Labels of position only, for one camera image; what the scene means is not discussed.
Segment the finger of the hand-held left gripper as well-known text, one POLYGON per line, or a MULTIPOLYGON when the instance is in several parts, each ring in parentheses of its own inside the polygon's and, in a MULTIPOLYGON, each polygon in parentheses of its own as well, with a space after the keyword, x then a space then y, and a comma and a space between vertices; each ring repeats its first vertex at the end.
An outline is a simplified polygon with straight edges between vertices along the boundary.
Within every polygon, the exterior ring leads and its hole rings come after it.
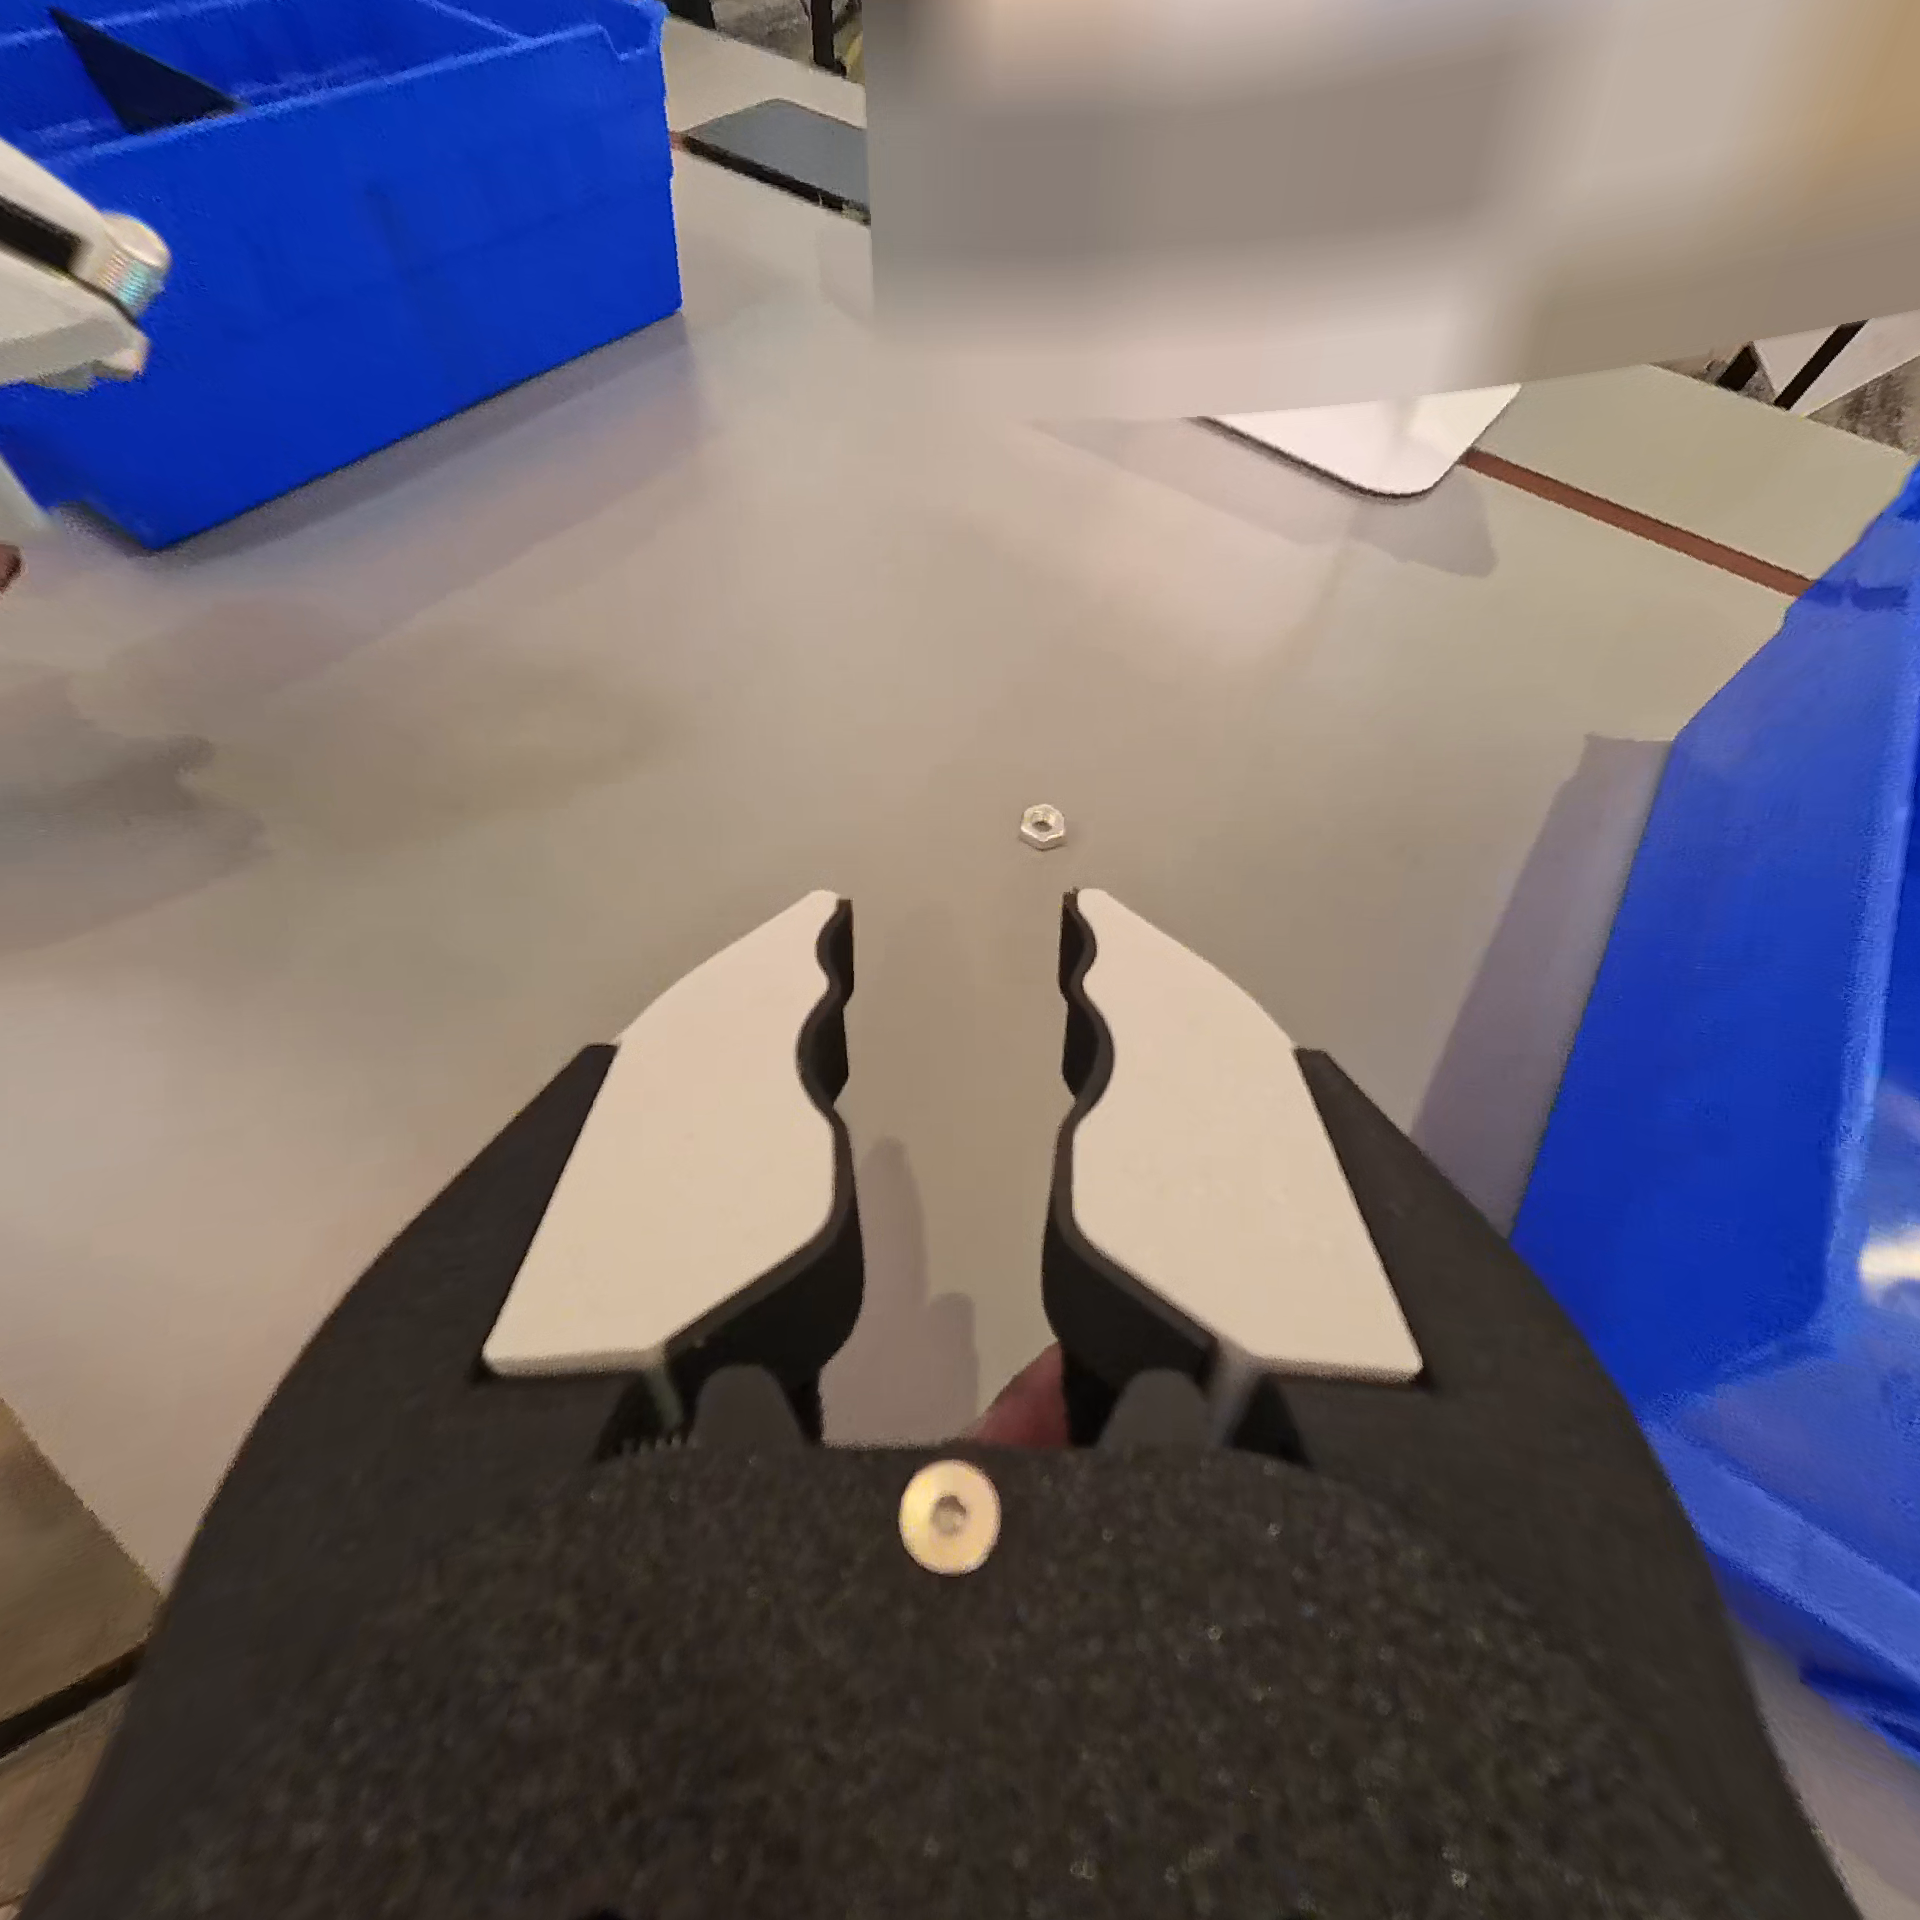
POLYGON ((4 250, 24 256, 66 281, 77 246, 98 232, 102 205, 80 199, 69 181, 50 176, 16 146, 0 146, 0 241, 4 250))
POLYGON ((152 342, 109 302, 4 302, 0 386, 80 395, 93 382, 136 382, 152 365, 152 342))

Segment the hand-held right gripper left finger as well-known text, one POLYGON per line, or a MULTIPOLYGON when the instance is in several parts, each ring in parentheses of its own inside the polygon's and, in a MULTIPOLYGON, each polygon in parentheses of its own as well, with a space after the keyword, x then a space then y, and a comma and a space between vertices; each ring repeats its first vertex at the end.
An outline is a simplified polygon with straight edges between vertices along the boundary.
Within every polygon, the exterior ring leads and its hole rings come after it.
POLYGON ((846 1005, 852 899, 818 889, 629 1021, 483 1340, 504 1381, 629 1379, 695 1426, 760 1369, 818 1432, 865 1310, 846 1005))

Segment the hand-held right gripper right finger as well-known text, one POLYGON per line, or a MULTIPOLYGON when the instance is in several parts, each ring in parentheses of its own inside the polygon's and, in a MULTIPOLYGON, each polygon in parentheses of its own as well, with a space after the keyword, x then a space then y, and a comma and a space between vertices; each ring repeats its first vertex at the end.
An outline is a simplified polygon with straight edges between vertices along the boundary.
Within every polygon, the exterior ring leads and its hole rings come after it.
POLYGON ((1042 1305, 1074 1444, 1172 1379, 1213 1444, 1279 1444, 1283 1381, 1416 1389, 1421 1348, 1283 1025, 1103 889, 1063 905, 1070 1109, 1042 1305))

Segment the silver bolt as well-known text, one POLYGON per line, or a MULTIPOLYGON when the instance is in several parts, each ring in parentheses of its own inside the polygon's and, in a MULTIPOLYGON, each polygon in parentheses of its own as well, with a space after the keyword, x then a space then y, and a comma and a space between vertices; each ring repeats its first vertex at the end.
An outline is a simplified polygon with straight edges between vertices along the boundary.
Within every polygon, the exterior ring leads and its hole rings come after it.
POLYGON ((98 232, 77 246, 69 277, 109 300, 138 324, 171 281, 176 256, 165 241, 136 215, 102 215, 98 232))

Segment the blue divided storage bin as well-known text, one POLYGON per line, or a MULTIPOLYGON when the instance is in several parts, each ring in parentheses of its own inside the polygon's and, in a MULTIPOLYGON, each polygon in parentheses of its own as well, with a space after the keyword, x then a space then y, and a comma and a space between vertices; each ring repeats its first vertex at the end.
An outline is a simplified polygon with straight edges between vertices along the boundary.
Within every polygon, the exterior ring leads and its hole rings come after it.
POLYGON ((160 550, 681 314, 666 6, 4 6, 4 140, 176 269, 4 464, 160 550))

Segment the person's right hand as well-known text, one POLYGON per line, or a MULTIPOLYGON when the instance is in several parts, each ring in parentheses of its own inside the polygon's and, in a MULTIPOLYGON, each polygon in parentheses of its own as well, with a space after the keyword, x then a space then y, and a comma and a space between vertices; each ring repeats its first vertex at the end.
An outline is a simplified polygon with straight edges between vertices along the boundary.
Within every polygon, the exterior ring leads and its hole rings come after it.
POLYGON ((1042 1348, 968 1426, 976 1448, 1070 1448, 1070 1395, 1063 1343, 1042 1348))

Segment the dark flat tablet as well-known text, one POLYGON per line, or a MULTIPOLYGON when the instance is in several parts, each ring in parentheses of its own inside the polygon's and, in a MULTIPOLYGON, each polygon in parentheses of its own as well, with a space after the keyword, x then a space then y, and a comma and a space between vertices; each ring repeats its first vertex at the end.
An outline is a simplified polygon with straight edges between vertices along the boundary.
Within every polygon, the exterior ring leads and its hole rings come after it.
POLYGON ((672 134, 677 150, 871 228, 868 128, 798 102, 753 102, 672 134))

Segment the white document stand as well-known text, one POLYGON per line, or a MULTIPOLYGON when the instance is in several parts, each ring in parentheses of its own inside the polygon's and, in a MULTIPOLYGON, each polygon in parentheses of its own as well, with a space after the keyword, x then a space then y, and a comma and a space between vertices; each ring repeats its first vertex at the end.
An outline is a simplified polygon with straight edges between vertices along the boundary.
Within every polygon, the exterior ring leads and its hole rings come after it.
POLYGON ((1199 418, 1245 445, 1369 499, 1429 496, 1511 409, 1520 386, 1199 418))

